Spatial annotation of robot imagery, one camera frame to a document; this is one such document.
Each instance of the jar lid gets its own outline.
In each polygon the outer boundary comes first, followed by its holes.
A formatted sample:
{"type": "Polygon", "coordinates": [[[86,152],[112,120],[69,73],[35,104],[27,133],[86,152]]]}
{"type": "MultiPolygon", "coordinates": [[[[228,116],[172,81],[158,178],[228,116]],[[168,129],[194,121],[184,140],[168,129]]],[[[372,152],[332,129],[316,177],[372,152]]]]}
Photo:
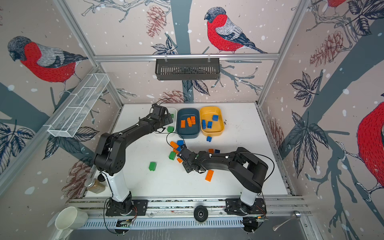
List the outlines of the jar lid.
{"type": "Polygon", "coordinates": [[[87,178],[84,182],[84,186],[86,187],[92,187],[95,184],[94,178],[87,178]]]}

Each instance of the white tabletop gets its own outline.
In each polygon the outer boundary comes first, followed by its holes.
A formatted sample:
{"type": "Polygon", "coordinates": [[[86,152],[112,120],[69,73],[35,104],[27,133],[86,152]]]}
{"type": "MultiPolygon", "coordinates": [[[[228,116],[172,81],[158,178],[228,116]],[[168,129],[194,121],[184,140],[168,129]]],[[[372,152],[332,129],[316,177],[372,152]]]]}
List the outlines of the white tabletop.
{"type": "MultiPolygon", "coordinates": [[[[266,155],[275,161],[267,140],[260,117],[253,103],[191,103],[163,104],[174,107],[200,109],[205,106],[217,106],[221,109],[223,120],[226,122],[222,135],[213,137],[207,142],[200,132],[194,139],[186,139],[189,150],[198,153],[208,149],[219,149],[221,153],[235,151],[244,147],[250,152],[266,155]]],[[[114,132],[124,130],[137,123],[139,117],[149,113],[150,104],[126,104],[121,111],[114,132]]],[[[168,141],[181,140],[177,134],[170,134],[168,141]]],[[[133,196],[140,197],[187,197],[187,196],[231,196],[240,195],[243,186],[229,171],[214,170],[211,182],[205,180],[207,173],[185,171],[176,159],[168,158],[172,148],[166,143],[166,136],[148,134],[138,139],[126,149],[126,162],[123,173],[128,188],[133,196]],[[148,169],[150,162],[157,162],[156,170],[148,169]]],[[[258,156],[268,164],[267,175],[273,164],[269,159],[258,156]]],[[[109,189],[99,194],[87,192],[86,197],[109,197],[109,189]]],[[[285,185],[275,161],[275,170],[271,177],[264,182],[264,195],[285,195],[285,185]]]]}

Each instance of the black mounting plate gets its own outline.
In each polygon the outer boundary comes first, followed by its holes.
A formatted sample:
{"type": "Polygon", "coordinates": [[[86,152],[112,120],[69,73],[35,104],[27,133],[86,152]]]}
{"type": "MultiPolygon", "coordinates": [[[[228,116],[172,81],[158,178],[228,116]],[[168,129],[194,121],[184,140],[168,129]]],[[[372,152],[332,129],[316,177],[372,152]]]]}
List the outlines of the black mounting plate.
{"type": "MultiPolygon", "coordinates": [[[[137,215],[138,216],[145,216],[145,212],[147,211],[147,205],[148,200],[141,199],[141,200],[132,200],[133,206],[137,208],[137,215]]],[[[132,210],[127,216],[134,216],[136,212],[132,210]]],[[[118,208],[115,208],[113,204],[109,205],[109,209],[107,208],[105,215],[107,217],[114,217],[114,216],[120,216],[120,210],[118,208]]]]}
{"type": "MultiPolygon", "coordinates": [[[[228,215],[239,215],[239,216],[245,216],[246,214],[242,209],[244,209],[245,204],[240,200],[240,198],[228,198],[225,200],[226,208],[225,212],[228,215]]],[[[266,207],[264,199],[262,198],[256,198],[254,204],[250,206],[246,206],[246,213],[247,214],[260,214],[264,215],[266,213],[266,207]]]]}

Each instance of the black round knob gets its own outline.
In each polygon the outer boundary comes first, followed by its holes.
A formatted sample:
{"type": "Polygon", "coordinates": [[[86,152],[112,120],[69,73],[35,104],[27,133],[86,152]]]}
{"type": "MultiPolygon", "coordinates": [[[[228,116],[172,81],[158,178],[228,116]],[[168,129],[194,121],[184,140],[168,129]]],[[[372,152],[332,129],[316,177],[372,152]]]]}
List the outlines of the black round knob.
{"type": "Polygon", "coordinates": [[[208,209],[203,205],[199,205],[195,207],[193,216],[197,222],[203,223],[208,219],[208,209]]]}

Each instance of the spice jar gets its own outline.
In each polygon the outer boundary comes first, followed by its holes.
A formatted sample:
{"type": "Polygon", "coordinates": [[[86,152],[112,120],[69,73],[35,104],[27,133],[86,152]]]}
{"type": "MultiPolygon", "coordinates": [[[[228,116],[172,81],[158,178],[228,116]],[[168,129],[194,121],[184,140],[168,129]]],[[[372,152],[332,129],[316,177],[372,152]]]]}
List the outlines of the spice jar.
{"type": "Polygon", "coordinates": [[[87,178],[84,182],[84,186],[91,192],[101,193],[105,190],[105,186],[99,182],[99,180],[94,178],[87,178]]]}

